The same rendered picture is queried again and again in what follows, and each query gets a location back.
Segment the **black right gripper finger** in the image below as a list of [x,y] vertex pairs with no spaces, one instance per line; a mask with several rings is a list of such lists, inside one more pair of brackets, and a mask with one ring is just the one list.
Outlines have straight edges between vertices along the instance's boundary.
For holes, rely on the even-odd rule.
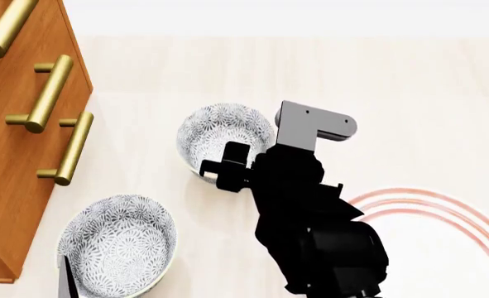
[[236,163],[246,168],[250,148],[246,143],[230,141],[224,148],[222,162]]
[[217,175],[216,186],[220,190],[239,193],[243,188],[249,188],[249,169],[242,163],[235,161],[207,161],[201,163],[199,175],[214,173]]

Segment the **black-white floral patterned bowl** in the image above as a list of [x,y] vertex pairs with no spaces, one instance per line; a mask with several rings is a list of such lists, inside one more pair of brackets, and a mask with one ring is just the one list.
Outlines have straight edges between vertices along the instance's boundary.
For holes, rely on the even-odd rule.
[[275,142],[275,131],[259,111],[240,103],[216,103],[189,115],[177,131],[176,146],[189,170],[199,175],[204,160],[220,162],[228,142],[250,146],[247,166]]
[[57,243],[83,298],[140,298],[169,270],[178,233],[169,211],[143,195],[113,195],[74,216]]

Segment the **white plate with pink rings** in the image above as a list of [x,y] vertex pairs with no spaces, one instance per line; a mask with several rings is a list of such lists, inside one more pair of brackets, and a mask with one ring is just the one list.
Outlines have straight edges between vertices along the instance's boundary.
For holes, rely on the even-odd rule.
[[390,258],[384,298],[489,298],[489,217],[418,188],[386,188],[349,202]]

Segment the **wooden drawer cabinet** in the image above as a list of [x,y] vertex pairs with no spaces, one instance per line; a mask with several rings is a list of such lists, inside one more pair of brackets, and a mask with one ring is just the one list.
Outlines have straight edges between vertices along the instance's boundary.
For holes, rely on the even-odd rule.
[[[12,0],[0,0],[0,16]],[[73,68],[42,133],[7,125],[8,114],[28,114],[49,74],[34,64],[73,59]],[[60,165],[72,131],[61,118],[78,118],[93,92],[65,0],[38,0],[6,55],[0,59],[0,283],[13,283],[23,264],[55,181],[37,178]]]

